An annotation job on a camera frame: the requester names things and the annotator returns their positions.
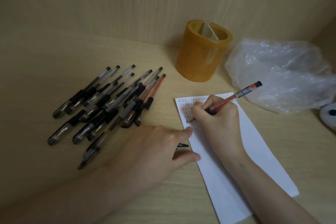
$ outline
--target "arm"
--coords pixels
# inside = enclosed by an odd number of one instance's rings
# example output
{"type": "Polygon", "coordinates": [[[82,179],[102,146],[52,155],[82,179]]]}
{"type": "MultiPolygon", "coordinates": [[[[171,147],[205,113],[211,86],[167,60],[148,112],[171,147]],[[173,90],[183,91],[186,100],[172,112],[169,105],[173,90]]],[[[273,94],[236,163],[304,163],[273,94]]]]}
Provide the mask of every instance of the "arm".
{"type": "Polygon", "coordinates": [[[192,129],[140,127],[108,165],[0,213],[0,223],[93,223],[200,156],[178,151],[192,129]]]}
{"type": "Polygon", "coordinates": [[[318,223],[249,158],[242,143],[235,104],[228,103],[215,116],[204,111],[221,101],[220,97],[211,95],[203,106],[196,103],[192,111],[259,219],[263,223],[318,223]]]}

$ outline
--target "paper sheet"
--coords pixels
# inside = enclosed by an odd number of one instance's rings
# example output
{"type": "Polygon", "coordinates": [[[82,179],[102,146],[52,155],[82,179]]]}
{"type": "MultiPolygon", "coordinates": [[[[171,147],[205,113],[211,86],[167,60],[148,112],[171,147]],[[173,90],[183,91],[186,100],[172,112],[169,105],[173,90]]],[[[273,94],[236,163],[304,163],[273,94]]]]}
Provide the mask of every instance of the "paper sheet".
{"type": "MultiPolygon", "coordinates": [[[[227,98],[233,93],[219,94],[227,98]]],[[[231,224],[241,221],[252,214],[252,211],[241,194],[237,184],[227,173],[224,166],[209,146],[206,136],[200,124],[195,121],[187,123],[192,119],[191,108],[196,101],[205,103],[208,96],[176,98],[178,112],[183,127],[191,126],[194,130],[189,138],[191,148],[201,156],[197,162],[205,185],[207,187],[212,204],[221,224],[231,224]]],[[[245,112],[238,106],[241,137],[244,148],[250,158],[261,167],[284,191],[291,197],[299,194],[295,184],[286,171],[274,157],[263,138],[247,117],[245,112]]]]}

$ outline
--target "clear plastic bag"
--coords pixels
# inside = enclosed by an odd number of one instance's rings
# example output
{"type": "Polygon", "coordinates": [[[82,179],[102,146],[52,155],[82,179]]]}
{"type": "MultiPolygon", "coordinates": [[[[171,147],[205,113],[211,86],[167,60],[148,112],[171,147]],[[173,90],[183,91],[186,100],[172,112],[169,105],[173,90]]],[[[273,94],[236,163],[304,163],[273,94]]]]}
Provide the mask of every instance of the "clear plastic bag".
{"type": "Polygon", "coordinates": [[[261,107],[279,113],[319,109],[336,94],[336,75],[319,48],[305,41],[244,39],[231,52],[225,68],[240,89],[261,81],[246,95],[261,107]]]}

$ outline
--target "pile of pens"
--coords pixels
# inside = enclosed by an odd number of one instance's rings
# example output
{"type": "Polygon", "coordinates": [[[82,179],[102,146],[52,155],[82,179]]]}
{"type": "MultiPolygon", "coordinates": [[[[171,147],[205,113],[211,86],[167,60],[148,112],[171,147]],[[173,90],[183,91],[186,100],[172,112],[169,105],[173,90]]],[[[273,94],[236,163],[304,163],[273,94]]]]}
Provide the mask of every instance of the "pile of pens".
{"type": "MultiPolygon", "coordinates": [[[[117,127],[129,128],[132,123],[137,126],[141,125],[153,103],[155,93],[166,77],[165,74],[159,76],[162,67],[159,67],[154,73],[150,69],[129,86],[126,86],[128,81],[134,77],[132,70],[135,65],[132,65],[112,82],[106,83],[117,73],[119,68],[120,66],[116,66],[114,69],[110,67],[104,69],[88,86],[79,90],[53,113],[53,117],[56,119],[65,113],[72,114],[81,105],[84,106],[48,139],[49,145],[55,145],[76,125],[85,123],[73,136],[72,141],[74,144],[78,144],[86,137],[93,142],[86,149],[78,169],[82,169],[94,157],[117,127]],[[152,75],[145,82],[141,82],[150,74],[152,75]]],[[[188,145],[181,144],[178,147],[188,147],[188,145]]]]}

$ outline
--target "desk surface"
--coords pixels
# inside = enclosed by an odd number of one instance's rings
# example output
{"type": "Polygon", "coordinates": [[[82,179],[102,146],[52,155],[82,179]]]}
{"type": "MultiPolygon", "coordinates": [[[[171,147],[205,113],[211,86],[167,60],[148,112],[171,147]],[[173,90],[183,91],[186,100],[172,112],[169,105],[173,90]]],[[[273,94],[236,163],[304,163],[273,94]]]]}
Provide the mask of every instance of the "desk surface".
{"type": "MultiPolygon", "coordinates": [[[[205,83],[190,82],[174,68],[178,49],[31,26],[0,32],[2,151],[0,206],[75,179],[108,161],[132,134],[118,129],[84,170],[76,169],[89,142],[73,145],[72,133],[54,147],[47,138],[67,119],[52,112],[102,68],[136,65],[140,75],[163,66],[167,77],[145,124],[182,129],[174,98],[235,91],[223,66],[205,83]]],[[[296,200],[323,223],[336,219],[336,137],[312,111],[279,115],[239,101],[267,145],[297,185],[296,200]]],[[[243,223],[254,223],[248,218],[243,223]]],[[[218,223],[197,164],[177,170],[162,184],[100,223],[218,223]]]]}

